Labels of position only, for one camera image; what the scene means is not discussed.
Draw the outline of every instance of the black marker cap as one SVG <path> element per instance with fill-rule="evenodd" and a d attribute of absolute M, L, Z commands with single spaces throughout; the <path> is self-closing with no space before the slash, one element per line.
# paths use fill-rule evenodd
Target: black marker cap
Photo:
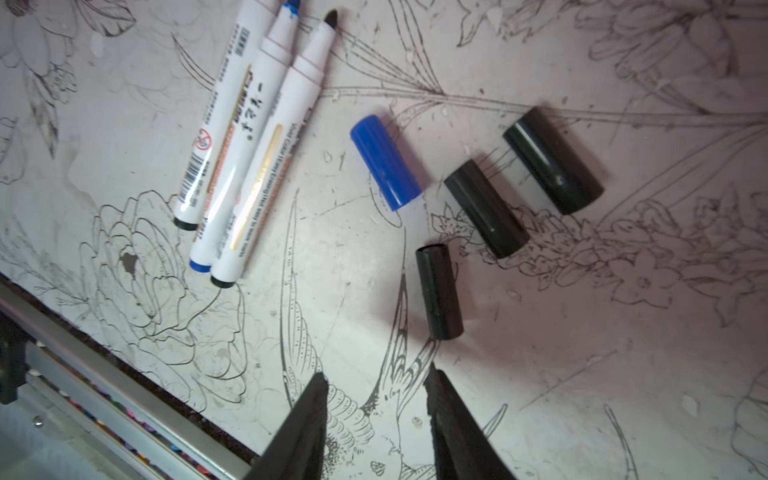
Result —
<path fill-rule="evenodd" d="M 187 232 L 194 232 L 197 230 L 197 223 L 187 223 L 183 222 L 176 217 L 174 217 L 174 225 L 181 228 L 182 230 L 186 230 Z"/>
<path fill-rule="evenodd" d="M 474 161 L 450 174 L 445 185 L 496 258 L 509 257 L 528 242 L 530 236 Z"/>
<path fill-rule="evenodd" d="M 422 281 L 430 335 L 437 340 L 456 338 L 464 333 L 464 324 L 448 247 L 436 243 L 419 248 L 416 264 Z"/>
<path fill-rule="evenodd" d="M 523 115 L 504 132 L 504 139 L 561 214 L 581 210 L 603 193 L 603 187 L 541 109 Z"/>

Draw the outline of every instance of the warning symbol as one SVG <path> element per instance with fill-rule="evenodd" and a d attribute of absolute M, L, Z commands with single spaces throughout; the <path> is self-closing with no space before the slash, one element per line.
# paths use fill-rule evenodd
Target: warning symbol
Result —
<path fill-rule="evenodd" d="M 200 129 L 200 133 L 197 134 L 197 140 L 195 141 L 195 147 L 197 147 L 198 150 L 208 150 L 210 148 L 210 144 L 213 143 L 210 139 L 210 135 L 208 132 Z"/>

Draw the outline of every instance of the white marker barrel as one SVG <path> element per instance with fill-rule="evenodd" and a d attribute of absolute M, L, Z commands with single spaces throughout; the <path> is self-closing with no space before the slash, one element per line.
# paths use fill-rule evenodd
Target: white marker barrel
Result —
<path fill-rule="evenodd" d="M 208 272 L 214 264 L 222 237 L 227 233 L 237 193 L 256 152 L 264 126 L 286 77 L 291 46 L 299 25 L 296 7 L 285 4 L 246 76 L 230 129 L 210 181 L 210 196 L 190 251 L 190 266 Z"/>
<path fill-rule="evenodd" d="M 195 230 L 203 216 L 208 184 L 237 95 L 279 7 L 279 0 L 243 0 L 174 206 L 174 224 L 181 229 Z"/>
<path fill-rule="evenodd" d="M 301 130 L 319 97 L 335 26 L 333 11 L 318 25 L 305 51 L 296 57 L 286 75 L 230 216 L 219 257 L 211 269 L 214 285 L 232 286 L 245 270 Z"/>

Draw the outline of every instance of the barcode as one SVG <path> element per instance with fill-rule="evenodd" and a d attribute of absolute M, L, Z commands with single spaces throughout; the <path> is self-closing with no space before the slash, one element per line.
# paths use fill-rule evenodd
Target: barcode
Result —
<path fill-rule="evenodd" d="M 203 182 L 201 181 L 208 174 L 208 167 L 210 162 L 206 164 L 204 158 L 192 154 L 189 165 L 187 165 L 187 172 L 184 175 L 184 180 L 181 182 L 181 192 L 179 198 L 183 203 L 189 203 L 192 207 L 197 206 L 197 197 L 200 196 L 200 191 L 203 190 Z M 194 193 L 190 195 L 192 186 L 195 186 Z"/>
<path fill-rule="evenodd" d="M 238 57 L 243 56 L 243 50 L 245 50 L 245 44 L 248 41 L 248 35 L 250 35 L 250 32 L 247 28 L 243 27 L 240 30 L 240 38 L 237 39 L 237 46 L 235 47 L 235 53 Z"/>

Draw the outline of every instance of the black pointed tip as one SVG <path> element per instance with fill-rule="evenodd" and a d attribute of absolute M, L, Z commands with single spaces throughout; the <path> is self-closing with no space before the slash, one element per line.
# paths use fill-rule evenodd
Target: black pointed tip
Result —
<path fill-rule="evenodd" d="M 336 25 L 339 23 L 339 13 L 334 8 L 330 12 L 328 12 L 328 15 L 326 15 L 326 19 L 324 20 L 325 23 L 330 25 L 331 28 L 336 30 Z"/>

